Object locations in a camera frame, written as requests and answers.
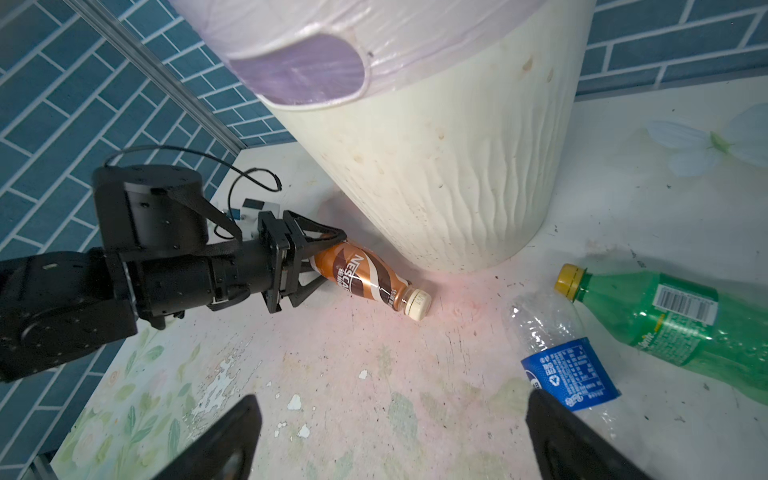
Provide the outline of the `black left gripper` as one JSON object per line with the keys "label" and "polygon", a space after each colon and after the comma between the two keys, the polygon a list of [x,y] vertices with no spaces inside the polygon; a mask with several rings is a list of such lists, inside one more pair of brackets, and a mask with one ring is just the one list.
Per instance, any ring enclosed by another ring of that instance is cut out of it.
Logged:
{"label": "black left gripper", "polygon": [[[234,306],[274,286],[276,255],[203,195],[201,175],[169,165],[99,167],[94,202],[107,270],[131,312],[162,330],[169,316],[197,307]],[[297,255],[347,240],[345,231],[293,211],[283,213]],[[301,278],[311,276],[308,283]],[[286,277],[281,297],[296,308],[327,279],[312,269]]]}

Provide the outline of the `clear bottle blue cap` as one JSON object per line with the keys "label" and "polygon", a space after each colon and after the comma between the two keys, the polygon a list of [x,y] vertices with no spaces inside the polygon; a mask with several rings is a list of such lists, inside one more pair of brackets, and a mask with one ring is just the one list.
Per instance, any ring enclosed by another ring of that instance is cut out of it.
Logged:
{"label": "clear bottle blue cap", "polygon": [[511,301],[504,327],[524,352],[520,363],[534,388],[593,426],[615,424],[621,393],[570,301],[554,291],[523,293]]}

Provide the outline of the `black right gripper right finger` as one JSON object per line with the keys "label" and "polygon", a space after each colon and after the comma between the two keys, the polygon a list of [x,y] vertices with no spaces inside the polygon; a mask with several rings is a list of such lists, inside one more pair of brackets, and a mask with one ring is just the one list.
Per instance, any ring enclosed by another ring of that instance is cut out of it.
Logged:
{"label": "black right gripper right finger", "polygon": [[544,479],[648,477],[546,391],[535,389],[530,393],[526,425]]}

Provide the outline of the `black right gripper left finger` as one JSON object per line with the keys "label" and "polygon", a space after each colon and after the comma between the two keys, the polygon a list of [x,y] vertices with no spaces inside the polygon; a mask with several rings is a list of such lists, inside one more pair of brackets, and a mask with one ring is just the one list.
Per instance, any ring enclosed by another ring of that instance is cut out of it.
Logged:
{"label": "black right gripper left finger", "polygon": [[257,398],[246,395],[155,479],[247,479],[261,429]]}

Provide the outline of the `green soda bottle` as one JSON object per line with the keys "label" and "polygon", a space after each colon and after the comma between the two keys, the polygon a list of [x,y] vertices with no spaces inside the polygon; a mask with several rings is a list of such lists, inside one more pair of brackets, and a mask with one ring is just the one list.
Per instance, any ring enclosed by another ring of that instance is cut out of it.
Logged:
{"label": "green soda bottle", "polygon": [[555,290],[622,344],[767,402],[767,311],[659,272],[596,275],[562,266]]}

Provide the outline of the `brown drink bottle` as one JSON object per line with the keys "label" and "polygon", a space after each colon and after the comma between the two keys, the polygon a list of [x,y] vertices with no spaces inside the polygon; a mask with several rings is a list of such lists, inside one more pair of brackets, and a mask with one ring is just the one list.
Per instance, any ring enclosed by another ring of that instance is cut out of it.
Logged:
{"label": "brown drink bottle", "polygon": [[400,276],[373,252],[344,241],[310,258],[312,268],[352,295],[386,304],[414,321],[421,321],[432,296]]}

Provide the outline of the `white bin with pink liner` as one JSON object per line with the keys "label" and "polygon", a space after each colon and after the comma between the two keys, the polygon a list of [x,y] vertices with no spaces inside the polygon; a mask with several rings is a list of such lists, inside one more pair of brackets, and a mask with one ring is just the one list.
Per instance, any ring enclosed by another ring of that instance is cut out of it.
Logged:
{"label": "white bin with pink liner", "polygon": [[472,272],[543,223],[592,1],[177,1],[416,266]]}

